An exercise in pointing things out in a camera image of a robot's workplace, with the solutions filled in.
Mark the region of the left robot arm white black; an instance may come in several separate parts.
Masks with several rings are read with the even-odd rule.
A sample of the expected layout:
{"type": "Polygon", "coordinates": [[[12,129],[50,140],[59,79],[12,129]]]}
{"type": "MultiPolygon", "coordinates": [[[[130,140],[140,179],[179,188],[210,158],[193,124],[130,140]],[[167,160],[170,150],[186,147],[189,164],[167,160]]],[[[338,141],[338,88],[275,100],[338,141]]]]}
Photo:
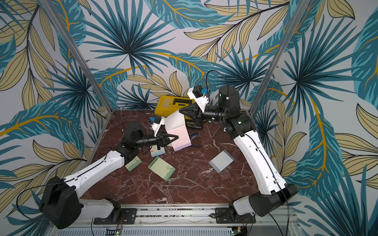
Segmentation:
{"type": "Polygon", "coordinates": [[[139,148],[165,147],[179,138],[161,131],[146,134],[139,122],[132,122],[123,132],[122,140],[105,157],[74,174],[48,181],[39,209],[58,229],[65,229],[82,219],[118,222],[121,219],[120,204],[111,199],[83,200],[81,196],[107,175],[130,163],[138,156],[139,148]]]}

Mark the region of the pink memo pad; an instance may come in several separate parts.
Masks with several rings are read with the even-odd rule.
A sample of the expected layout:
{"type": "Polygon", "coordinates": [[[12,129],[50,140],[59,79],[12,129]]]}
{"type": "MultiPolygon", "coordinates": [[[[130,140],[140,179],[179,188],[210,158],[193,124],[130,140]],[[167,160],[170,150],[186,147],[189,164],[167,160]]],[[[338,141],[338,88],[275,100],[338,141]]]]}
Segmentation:
{"type": "Polygon", "coordinates": [[[178,136],[178,139],[171,143],[174,151],[179,151],[192,145],[185,125],[169,130],[167,133],[178,136]]]}

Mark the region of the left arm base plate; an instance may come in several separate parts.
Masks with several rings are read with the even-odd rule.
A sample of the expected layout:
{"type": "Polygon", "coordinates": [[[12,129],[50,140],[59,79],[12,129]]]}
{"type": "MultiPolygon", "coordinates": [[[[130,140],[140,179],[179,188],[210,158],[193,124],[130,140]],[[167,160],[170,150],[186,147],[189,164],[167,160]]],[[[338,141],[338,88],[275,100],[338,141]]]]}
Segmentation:
{"type": "Polygon", "coordinates": [[[111,212],[107,218],[95,218],[95,225],[123,224],[133,225],[136,219],[136,208],[118,208],[111,212]]]}

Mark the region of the grey white memo pad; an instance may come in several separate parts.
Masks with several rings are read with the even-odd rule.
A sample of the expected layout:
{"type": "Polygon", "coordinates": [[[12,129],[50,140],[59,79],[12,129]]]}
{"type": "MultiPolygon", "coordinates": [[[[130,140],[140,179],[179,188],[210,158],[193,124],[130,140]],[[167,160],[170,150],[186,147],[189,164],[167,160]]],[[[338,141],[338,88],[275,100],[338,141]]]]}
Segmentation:
{"type": "Polygon", "coordinates": [[[209,164],[219,174],[227,166],[229,166],[234,160],[235,159],[234,159],[234,157],[231,154],[229,154],[226,150],[223,150],[217,156],[215,156],[209,162],[209,164]]]}

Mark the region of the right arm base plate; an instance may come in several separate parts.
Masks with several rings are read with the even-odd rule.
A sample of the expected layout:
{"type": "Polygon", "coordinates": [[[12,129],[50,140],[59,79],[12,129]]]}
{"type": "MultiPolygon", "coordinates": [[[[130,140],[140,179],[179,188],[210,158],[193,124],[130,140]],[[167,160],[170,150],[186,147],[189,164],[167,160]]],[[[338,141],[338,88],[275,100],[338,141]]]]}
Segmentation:
{"type": "Polygon", "coordinates": [[[254,224],[256,218],[254,214],[247,213],[244,215],[237,214],[229,207],[217,207],[215,212],[210,214],[211,218],[214,218],[217,224],[254,224]]]}

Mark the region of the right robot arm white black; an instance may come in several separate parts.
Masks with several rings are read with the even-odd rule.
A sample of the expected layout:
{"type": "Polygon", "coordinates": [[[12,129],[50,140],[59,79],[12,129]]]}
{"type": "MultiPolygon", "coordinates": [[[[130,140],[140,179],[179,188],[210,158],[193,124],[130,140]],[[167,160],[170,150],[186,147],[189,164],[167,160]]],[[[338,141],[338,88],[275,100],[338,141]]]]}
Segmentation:
{"type": "Polygon", "coordinates": [[[235,216],[249,213],[265,216],[295,196],[297,188],[286,182],[270,160],[252,118],[241,112],[237,89],[231,86],[220,88],[217,106],[209,105],[206,92],[202,86],[189,88],[188,96],[195,103],[179,109],[179,112],[196,124],[203,125],[206,121],[221,124],[246,158],[259,189],[255,194],[231,202],[229,207],[235,216]]]}

